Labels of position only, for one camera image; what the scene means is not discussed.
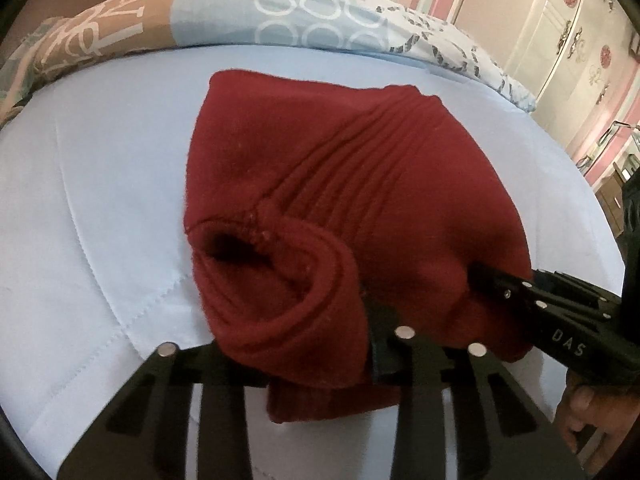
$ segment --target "bed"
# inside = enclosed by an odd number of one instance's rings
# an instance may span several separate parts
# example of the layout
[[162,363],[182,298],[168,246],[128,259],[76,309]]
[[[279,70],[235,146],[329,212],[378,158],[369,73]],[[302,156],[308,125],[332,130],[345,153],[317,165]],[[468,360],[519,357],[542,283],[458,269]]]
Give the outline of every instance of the bed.
[[[624,266],[604,213],[571,160],[529,117],[533,104],[514,82],[491,85],[455,70],[460,64],[388,50],[220,44],[242,43],[232,40],[198,46],[206,43],[59,76],[28,92],[24,108],[15,101],[19,109],[0,130],[0,404],[49,475],[161,342],[189,348],[211,340],[182,214],[194,121],[210,76],[221,70],[352,88],[411,84],[438,95],[509,193],[534,268],[620,293]],[[508,366],[553,417],[564,367],[537,350]],[[277,425],[266,415],[265,393],[247,394],[256,479],[388,478],[395,408]],[[446,392],[444,403],[450,430]],[[195,407],[192,415],[193,436]],[[450,431],[449,439],[453,479]]]

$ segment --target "silver rivet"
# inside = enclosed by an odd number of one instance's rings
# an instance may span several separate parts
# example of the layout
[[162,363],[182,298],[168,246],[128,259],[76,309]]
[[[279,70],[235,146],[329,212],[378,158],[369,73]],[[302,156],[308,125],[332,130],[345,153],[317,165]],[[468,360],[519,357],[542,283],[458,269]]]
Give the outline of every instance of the silver rivet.
[[486,355],[486,346],[482,343],[471,343],[466,350],[475,357],[484,357]]
[[415,330],[410,326],[399,326],[396,328],[396,336],[400,339],[411,339],[415,336]]
[[160,357],[169,357],[178,351],[178,346],[175,343],[162,343],[157,352]]

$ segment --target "finger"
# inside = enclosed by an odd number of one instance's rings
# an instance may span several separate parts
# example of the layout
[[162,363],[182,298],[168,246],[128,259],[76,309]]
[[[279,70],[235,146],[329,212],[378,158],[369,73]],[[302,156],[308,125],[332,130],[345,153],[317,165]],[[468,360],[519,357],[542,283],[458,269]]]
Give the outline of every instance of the finger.
[[580,420],[579,418],[573,415],[567,416],[566,424],[569,430],[573,431],[574,433],[578,433],[579,431],[582,431],[586,426],[583,420]]
[[571,397],[572,413],[605,433],[626,435],[640,415],[640,397],[607,395],[580,386]]
[[596,451],[584,464],[585,471],[589,475],[597,474],[611,460],[624,439],[625,436],[622,434],[606,434]]
[[565,384],[566,389],[573,392],[580,384],[584,383],[584,379],[572,370],[566,371]]
[[568,401],[561,401],[556,409],[556,416],[554,418],[553,425],[560,434],[560,437],[562,437],[562,440],[564,440],[565,444],[567,444],[573,453],[578,451],[578,441],[571,429],[572,422],[575,420],[579,421],[579,419],[576,419],[571,414],[571,408],[569,407]]

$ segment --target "red beanie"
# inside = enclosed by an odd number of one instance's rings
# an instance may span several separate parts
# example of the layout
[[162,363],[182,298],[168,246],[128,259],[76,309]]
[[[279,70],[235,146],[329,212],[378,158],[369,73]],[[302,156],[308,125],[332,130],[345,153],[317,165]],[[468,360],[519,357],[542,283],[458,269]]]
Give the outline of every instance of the red beanie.
[[187,163],[184,227],[211,331],[275,379],[272,420],[390,406],[367,384],[359,290],[443,346],[530,349],[507,308],[475,297],[472,262],[531,277],[518,213],[435,96],[219,72]]

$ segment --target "cabinet door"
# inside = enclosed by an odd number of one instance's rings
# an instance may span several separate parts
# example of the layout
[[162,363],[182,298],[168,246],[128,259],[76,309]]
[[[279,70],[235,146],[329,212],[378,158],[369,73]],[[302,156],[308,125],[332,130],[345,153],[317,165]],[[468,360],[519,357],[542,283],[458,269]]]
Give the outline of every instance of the cabinet door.
[[628,34],[627,44],[630,39],[625,19],[614,0],[582,0],[580,4],[574,34],[532,114],[564,149],[594,108],[602,107],[606,94],[614,92],[612,86],[622,84],[615,75],[628,59],[623,48]]
[[542,12],[532,9],[532,16],[536,16],[537,21],[533,28],[525,26],[523,38],[518,41],[523,46],[516,46],[506,71],[533,95],[540,94],[562,48],[566,47],[575,28],[579,4],[580,0],[544,0]]
[[455,19],[495,62],[506,67],[536,0],[463,0]]
[[619,236],[624,229],[622,209],[622,185],[617,175],[609,177],[596,193],[598,202],[607,217],[614,236]]
[[[581,83],[597,88],[600,93],[596,101],[590,104],[586,120],[566,149],[574,160],[589,152],[590,146],[597,141],[597,137],[594,138],[592,135],[593,132],[607,126],[602,123],[603,118],[615,115],[638,67],[636,60],[628,54],[634,27],[626,12],[616,0],[602,1],[608,7],[608,15],[604,21],[600,44],[595,45],[596,56],[592,57],[587,67],[588,78]],[[597,59],[598,48],[600,59]]]

